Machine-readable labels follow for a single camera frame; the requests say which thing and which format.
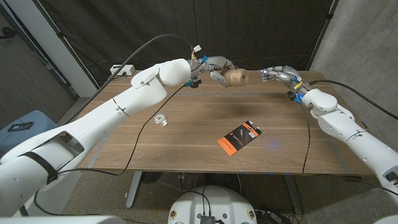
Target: dark curtain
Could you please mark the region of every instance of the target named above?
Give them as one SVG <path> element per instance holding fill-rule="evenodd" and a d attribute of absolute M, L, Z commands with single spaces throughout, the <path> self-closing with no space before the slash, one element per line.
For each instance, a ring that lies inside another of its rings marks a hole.
<path fill-rule="evenodd" d="M 241 68 L 305 70 L 332 0 L 39 0 L 102 85 L 110 67 L 160 34 L 179 34 L 197 57 L 222 55 Z M 181 40 L 153 43 L 131 61 L 138 70 L 190 58 Z"/>

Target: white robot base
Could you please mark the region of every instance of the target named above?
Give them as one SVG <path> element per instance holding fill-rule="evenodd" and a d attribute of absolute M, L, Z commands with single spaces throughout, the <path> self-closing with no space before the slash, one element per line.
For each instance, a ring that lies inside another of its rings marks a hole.
<path fill-rule="evenodd" d="M 257 224 L 253 206 L 242 195 L 220 186 L 206 186 L 204 193 L 203 188 L 190 190 L 177 199 L 170 209 L 167 223 Z"/>

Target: tape roll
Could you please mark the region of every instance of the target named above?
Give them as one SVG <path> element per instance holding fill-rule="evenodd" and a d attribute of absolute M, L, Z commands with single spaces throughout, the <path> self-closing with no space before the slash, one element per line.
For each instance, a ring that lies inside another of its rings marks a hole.
<path fill-rule="evenodd" d="M 157 124 L 162 124 L 162 127 L 167 125 L 167 120 L 166 117 L 164 116 L 164 114 L 158 114 L 155 116 L 155 123 Z"/>

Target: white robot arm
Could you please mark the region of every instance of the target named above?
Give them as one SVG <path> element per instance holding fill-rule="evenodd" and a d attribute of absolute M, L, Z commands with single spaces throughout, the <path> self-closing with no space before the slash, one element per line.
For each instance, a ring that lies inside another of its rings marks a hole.
<path fill-rule="evenodd" d="M 57 185 L 77 168 L 95 145 L 134 113 L 162 101 L 164 85 L 198 85 L 197 76 L 233 64 L 224 57 L 196 61 L 191 71 L 185 59 L 176 59 L 148 68 L 131 80 L 129 89 L 103 103 L 82 118 L 32 137 L 4 155 L 0 166 L 0 217 L 12 216 L 39 189 Z"/>
<path fill-rule="evenodd" d="M 334 96 L 313 89 L 289 66 L 271 67 L 261 73 L 264 82 L 284 82 L 292 90 L 288 92 L 291 100 L 312 107 L 311 115 L 318 120 L 322 131 L 347 144 L 374 172 L 383 187 L 398 193 L 398 153 L 357 125 L 353 114 L 340 106 Z M 398 203 L 398 197 L 392 196 Z"/>

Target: power strip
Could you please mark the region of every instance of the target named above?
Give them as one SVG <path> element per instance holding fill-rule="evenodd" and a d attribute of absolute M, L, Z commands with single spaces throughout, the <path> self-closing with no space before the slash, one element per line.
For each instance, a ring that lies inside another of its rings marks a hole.
<path fill-rule="evenodd" d="M 118 68 L 120 68 L 121 65 L 113 65 L 111 67 L 111 73 L 113 74 L 114 72 L 116 72 L 116 70 Z M 134 72 L 136 71 L 136 68 L 134 68 L 134 65 L 125 65 L 120 71 L 119 73 L 117 73 L 116 75 L 123 75 L 124 72 L 126 72 L 125 75 L 132 75 Z"/>

